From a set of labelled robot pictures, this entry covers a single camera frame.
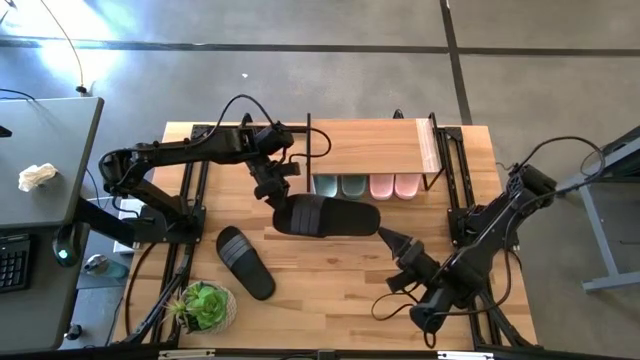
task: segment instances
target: slide sandal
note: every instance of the slide sandal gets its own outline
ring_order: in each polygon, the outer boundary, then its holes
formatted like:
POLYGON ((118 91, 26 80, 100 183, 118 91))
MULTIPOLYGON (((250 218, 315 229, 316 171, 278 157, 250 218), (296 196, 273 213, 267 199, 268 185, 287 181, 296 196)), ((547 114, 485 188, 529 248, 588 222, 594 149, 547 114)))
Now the slide sandal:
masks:
POLYGON ((411 200, 418 193, 420 174, 396 174, 395 193, 402 200, 411 200))
POLYGON ((369 192, 376 200, 389 200, 393 195, 393 174, 369 176, 369 192))
POLYGON ((338 195, 338 177, 335 175, 314 175, 313 188, 317 195, 335 197, 338 195))
POLYGON ((237 227, 224 228, 216 241, 222 262, 257 300, 266 300, 276 291, 273 276, 264 266, 256 249, 237 227))
POLYGON ((365 175, 342 175, 342 193, 350 199, 358 199, 367 190, 367 176, 365 175))

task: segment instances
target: wooden tabletop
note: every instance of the wooden tabletop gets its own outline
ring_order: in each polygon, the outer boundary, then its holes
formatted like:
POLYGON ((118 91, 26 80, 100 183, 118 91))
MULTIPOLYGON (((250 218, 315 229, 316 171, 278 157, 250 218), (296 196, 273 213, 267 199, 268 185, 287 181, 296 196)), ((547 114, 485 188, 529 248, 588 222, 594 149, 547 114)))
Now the wooden tabletop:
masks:
MULTIPOLYGON (((327 156, 314 158, 312 174, 429 174, 440 170, 431 119, 313 119, 311 127, 331 138, 327 156)), ((311 134, 311 153, 327 140, 311 134)))
MULTIPOLYGON (((164 141, 188 137, 193 124, 168 123, 164 141)), ((487 204, 502 191, 489 131, 485 126, 463 126, 462 132, 475 199, 487 204)), ((294 147, 290 153, 304 152, 304 135, 296 137, 294 147)), ((304 174, 304 161, 301 166, 304 174)), ((153 183, 169 194, 178 194, 183 169, 184 166, 158 168, 153 183)), ((194 172, 190 196, 195 191, 197 173, 194 172)), ((304 176, 289 181, 291 193, 304 192, 304 176)), ((407 309, 383 322, 371 317, 373 301, 389 292, 384 280, 398 272, 379 236, 313 239, 276 232, 271 226, 272 209, 253 197, 255 182, 245 165, 211 164, 207 185, 205 233, 196 248, 191 280, 215 281, 227 287, 237 299, 238 315, 223 333, 183 334, 181 347, 426 350, 422 333, 409 319, 407 309), (272 272, 277 289, 267 301, 253 299, 216 254, 217 235, 229 225, 247 235, 272 272)), ((410 201, 364 201, 378 206, 383 226, 420 238, 435 259, 443 261, 451 253, 444 176, 428 193, 423 190, 410 201)), ((166 253, 167 246, 156 246, 140 267, 132 289, 132 327, 158 297, 166 253)), ((140 254, 136 253, 133 266, 140 254)), ((502 254, 496 256, 491 274, 496 298, 502 296, 506 284, 503 259, 502 254)), ((501 308, 520 333, 535 343, 522 275, 515 261, 511 262, 511 269, 511 296, 501 308)), ((376 314, 389 314, 407 300, 404 296, 387 298, 378 304, 376 314)), ((114 340, 124 338, 123 313, 118 317, 114 340)), ((471 348, 468 318, 450 316, 437 334, 436 349, 471 348)))

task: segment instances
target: black slipper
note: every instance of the black slipper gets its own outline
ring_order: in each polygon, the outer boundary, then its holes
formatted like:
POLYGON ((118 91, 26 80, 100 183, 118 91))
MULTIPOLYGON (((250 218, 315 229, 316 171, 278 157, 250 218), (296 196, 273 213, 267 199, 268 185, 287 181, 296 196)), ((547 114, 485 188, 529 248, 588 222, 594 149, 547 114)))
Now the black slipper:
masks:
POLYGON ((224 228, 218 235, 216 250, 222 262, 258 300, 266 300, 276 290, 276 283, 264 266, 249 239, 235 226, 224 228))

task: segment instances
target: gray floor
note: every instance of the gray floor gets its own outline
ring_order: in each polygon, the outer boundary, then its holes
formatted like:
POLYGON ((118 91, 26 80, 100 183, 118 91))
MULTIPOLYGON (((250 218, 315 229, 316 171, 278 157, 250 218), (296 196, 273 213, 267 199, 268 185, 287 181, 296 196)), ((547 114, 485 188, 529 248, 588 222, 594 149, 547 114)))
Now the gray floor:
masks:
MULTIPOLYGON (((15 2, 19 11, 7 14, 0 34, 11 39, 61 36, 39 2, 15 2)), ((438 0, 47 3, 77 39, 447 46, 438 0)), ((449 5, 461 47, 640 47, 640 2, 634 0, 450 0, 449 5)), ((0 78, 2 87, 41 98, 76 96, 73 55, 65 43, 54 45, 1 48, 0 67, 10 69, 0 78)), ((303 119, 307 112, 314 117, 385 117, 400 107, 409 117, 435 111, 440 123, 462 122, 448 54, 79 53, 85 82, 106 100, 91 169, 107 150, 159 139, 166 121, 216 119, 224 103, 241 92, 285 121, 303 119)), ((585 136, 604 145, 640 123, 639 56, 462 55, 460 63, 472 121, 490 127, 499 161, 518 161, 538 142, 558 135, 585 136)), ((259 117, 251 105, 238 103, 228 118, 247 110, 259 117)), ((588 152, 562 143, 541 151, 533 163, 562 179, 577 171, 588 152)), ((592 295, 581 289, 581 281, 603 276, 605 269, 580 200, 557 201, 523 225, 520 236, 539 342, 549 349, 637 357, 640 287, 592 295)), ((634 268, 637 260, 628 260, 623 266, 634 268)), ((121 293, 120 288, 91 291, 87 296, 104 296, 104 314, 88 312, 88 302, 79 297, 77 321, 99 334, 82 346, 104 342, 110 319, 103 315, 110 318, 121 293)))

